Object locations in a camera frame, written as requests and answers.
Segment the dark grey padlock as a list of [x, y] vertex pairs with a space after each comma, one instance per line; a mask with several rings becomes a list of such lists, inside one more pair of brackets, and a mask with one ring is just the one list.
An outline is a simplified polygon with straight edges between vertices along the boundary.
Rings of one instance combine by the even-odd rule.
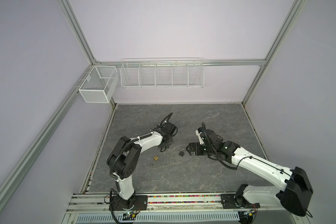
[[183, 149], [183, 150], [181, 150], [181, 151], [179, 152], [179, 155], [180, 155], [181, 157], [184, 157], [184, 155], [185, 155], [185, 152], [186, 152], [186, 150], [185, 150], [185, 149]]

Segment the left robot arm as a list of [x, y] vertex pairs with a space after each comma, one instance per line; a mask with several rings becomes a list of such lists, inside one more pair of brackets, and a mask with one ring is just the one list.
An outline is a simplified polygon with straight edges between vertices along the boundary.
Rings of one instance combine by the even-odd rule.
[[148, 134], [135, 138], [121, 137], [108, 157], [109, 175], [115, 181], [117, 202], [123, 209], [133, 208], [136, 202], [132, 175], [141, 153], [153, 147], [165, 152], [173, 143], [178, 128], [169, 121], [172, 115], [172, 112], [168, 114]]

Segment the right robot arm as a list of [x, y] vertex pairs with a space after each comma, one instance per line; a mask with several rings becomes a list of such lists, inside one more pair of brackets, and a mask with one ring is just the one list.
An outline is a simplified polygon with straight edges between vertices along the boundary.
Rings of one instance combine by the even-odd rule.
[[223, 141], [204, 123], [196, 130], [196, 135], [199, 141], [189, 143], [185, 149], [191, 156], [207, 156], [231, 170], [244, 168], [271, 183], [265, 187], [242, 184], [231, 199], [223, 200], [224, 204], [254, 209], [259, 204], [267, 204], [282, 207], [296, 216], [312, 217], [308, 207], [314, 191], [304, 169], [275, 164], [235, 142]]

